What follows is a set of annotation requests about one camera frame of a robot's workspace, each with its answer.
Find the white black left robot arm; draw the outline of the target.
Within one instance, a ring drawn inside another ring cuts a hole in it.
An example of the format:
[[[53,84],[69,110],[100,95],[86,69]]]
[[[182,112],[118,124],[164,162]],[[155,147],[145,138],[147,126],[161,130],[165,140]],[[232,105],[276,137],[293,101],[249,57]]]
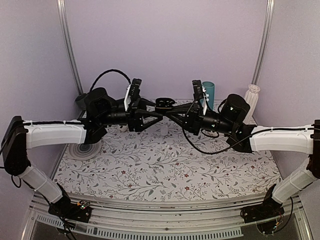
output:
[[[61,144],[95,144],[112,125],[126,125],[130,131],[142,132],[161,121],[163,115],[147,111],[147,106],[154,104],[142,99],[139,92],[128,90],[124,99],[115,100],[105,88],[95,88],[83,96],[86,117],[78,120],[36,122],[13,117],[1,143],[4,170],[42,194],[63,217],[70,217],[75,210],[68,194],[31,164],[27,150]]]

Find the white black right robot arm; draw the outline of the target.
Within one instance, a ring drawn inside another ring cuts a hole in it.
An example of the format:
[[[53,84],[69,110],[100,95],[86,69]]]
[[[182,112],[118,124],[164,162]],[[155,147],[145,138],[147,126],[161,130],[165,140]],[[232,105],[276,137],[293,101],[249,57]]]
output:
[[[299,152],[307,159],[287,178],[273,186],[259,206],[262,218],[269,218],[278,205],[320,178],[320,122],[301,127],[264,127],[244,124],[250,105],[237,94],[230,94],[218,112],[206,110],[204,97],[196,94],[189,104],[164,102],[165,115],[182,127],[183,132],[198,135],[201,130],[224,134],[229,147],[240,153],[260,151]]]

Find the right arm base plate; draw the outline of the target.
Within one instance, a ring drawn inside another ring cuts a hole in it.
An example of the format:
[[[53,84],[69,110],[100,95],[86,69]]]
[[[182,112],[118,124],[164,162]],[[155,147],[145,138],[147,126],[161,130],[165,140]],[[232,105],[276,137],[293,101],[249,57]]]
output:
[[[273,217],[283,215],[284,208],[280,206],[272,206],[270,204],[256,204],[245,206],[240,210],[240,216],[245,223],[252,223]]]

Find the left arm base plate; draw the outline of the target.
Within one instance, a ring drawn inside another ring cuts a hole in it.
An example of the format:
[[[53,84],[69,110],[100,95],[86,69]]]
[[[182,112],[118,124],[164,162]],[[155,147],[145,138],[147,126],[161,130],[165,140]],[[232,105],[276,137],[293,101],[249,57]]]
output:
[[[69,199],[60,199],[56,203],[50,204],[48,213],[63,219],[88,223],[92,210],[89,201],[80,200],[77,203],[72,203]]]

